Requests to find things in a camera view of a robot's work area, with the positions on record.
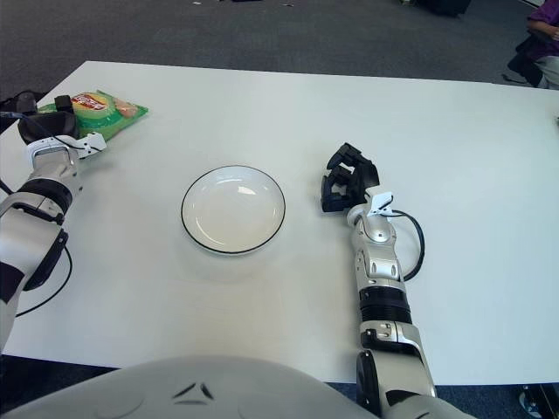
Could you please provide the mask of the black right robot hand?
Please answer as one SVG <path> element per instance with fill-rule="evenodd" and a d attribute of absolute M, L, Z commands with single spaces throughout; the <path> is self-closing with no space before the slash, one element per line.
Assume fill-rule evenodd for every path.
<path fill-rule="evenodd" d="M 328 173 L 321 182 L 321 209 L 325 213 L 366 203 L 366 189 L 380 185 L 373 162 L 348 143 L 333 154 L 326 169 Z"/>

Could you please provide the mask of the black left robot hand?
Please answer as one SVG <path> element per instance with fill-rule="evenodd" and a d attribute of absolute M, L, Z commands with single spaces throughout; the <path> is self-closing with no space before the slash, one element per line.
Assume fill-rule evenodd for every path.
<path fill-rule="evenodd" d="M 17 124 L 25 144 L 31 144 L 52 135 L 79 138 L 79 124 L 68 95 L 57 96 L 51 111 L 40 112 L 33 93 L 23 93 L 16 102 L 16 110 L 24 117 Z"/>

